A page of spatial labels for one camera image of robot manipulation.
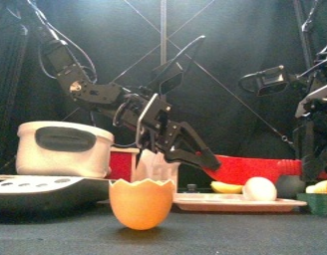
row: black backdrop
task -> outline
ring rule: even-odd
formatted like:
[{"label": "black backdrop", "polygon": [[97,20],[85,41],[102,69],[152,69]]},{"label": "black backdrop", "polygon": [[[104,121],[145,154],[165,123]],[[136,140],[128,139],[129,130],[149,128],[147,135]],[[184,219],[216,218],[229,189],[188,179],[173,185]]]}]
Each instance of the black backdrop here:
[{"label": "black backdrop", "polygon": [[[172,58],[177,48],[183,48],[197,36],[205,36],[195,57],[204,70],[192,64],[181,86],[167,95],[167,101],[172,104],[171,119],[189,122],[215,153],[294,158],[292,149],[266,123],[291,139],[294,113],[300,100],[298,92],[287,88],[276,95],[258,98],[236,85],[242,76],[278,65],[284,65],[292,74],[306,70],[294,1],[165,2],[167,58]],[[312,1],[300,3],[303,14],[307,15]],[[18,20],[5,8],[13,11],[13,4],[14,1],[0,1],[0,79],[11,74],[20,77],[9,90],[7,84],[0,80],[0,99],[9,98],[9,106],[13,103],[11,108],[6,108],[6,102],[0,102],[0,167],[16,154],[18,124],[62,119],[90,124],[89,113],[84,110],[74,112],[77,106],[64,97],[57,82],[41,72],[37,40],[32,31],[21,75],[16,70],[9,74],[2,72],[3,67],[16,62],[16,56],[10,54],[6,58],[2,50],[14,54],[21,51],[21,46],[13,44],[16,31],[11,28],[18,25],[9,26],[18,24]],[[90,56],[97,68],[98,84],[116,79],[118,84],[131,88],[149,81],[151,70],[160,65],[161,59],[160,0],[38,0],[37,5],[52,25]],[[327,40],[327,0],[320,2],[315,13],[310,39],[315,54]],[[247,106],[263,117],[264,122]],[[112,120],[97,114],[94,118],[97,127],[114,134],[116,143],[133,142],[135,134],[131,131],[113,127]],[[13,172],[13,164],[2,171]],[[179,175],[181,186],[192,182],[208,185],[209,179],[199,169],[183,166]]]}]

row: black cable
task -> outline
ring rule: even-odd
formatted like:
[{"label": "black cable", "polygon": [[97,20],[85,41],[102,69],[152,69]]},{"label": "black cable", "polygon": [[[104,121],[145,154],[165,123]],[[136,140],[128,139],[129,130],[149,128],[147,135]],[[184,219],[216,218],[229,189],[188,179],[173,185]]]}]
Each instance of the black cable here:
[{"label": "black cable", "polygon": [[327,59],[323,60],[320,63],[318,63],[311,69],[308,69],[302,75],[298,76],[298,78],[307,76],[312,72],[315,72],[322,66],[327,64]]}]

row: white tray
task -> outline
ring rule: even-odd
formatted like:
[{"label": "white tray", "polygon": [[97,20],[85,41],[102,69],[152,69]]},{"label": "white tray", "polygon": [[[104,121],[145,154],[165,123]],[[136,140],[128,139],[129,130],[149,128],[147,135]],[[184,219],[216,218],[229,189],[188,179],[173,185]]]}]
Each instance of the white tray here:
[{"label": "white tray", "polygon": [[247,201],[242,194],[176,193],[173,203],[185,211],[219,212],[287,212],[306,202],[291,199],[275,201]]}]

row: table surface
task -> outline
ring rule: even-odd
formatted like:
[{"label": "table surface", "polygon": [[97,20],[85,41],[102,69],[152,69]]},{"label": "table surface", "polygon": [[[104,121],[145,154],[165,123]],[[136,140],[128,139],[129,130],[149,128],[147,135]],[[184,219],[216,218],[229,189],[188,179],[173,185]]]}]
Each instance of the table surface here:
[{"label": "table surface", "polygon": [[187,212],[136,231],[109,203],[65,215],[0,214],[0,254],[327,254],[327,216]]}]

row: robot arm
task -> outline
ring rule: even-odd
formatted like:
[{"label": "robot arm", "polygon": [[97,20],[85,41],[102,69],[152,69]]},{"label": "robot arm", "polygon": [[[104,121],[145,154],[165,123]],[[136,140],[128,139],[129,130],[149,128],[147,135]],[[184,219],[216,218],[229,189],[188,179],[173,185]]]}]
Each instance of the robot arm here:
[{"label": "robot arm", "polygon": [[114,126],[135,130],[137,147],[160,151],[167,162],[219,169],[219,161],[191,126],[168,119],[171,105],[153,88],[143,88],[139,95],[116,83],[96,85],[30,0],[18,2],[18,10],[22,23],[37,33],[61,88],[76,104],[113,119]]}]

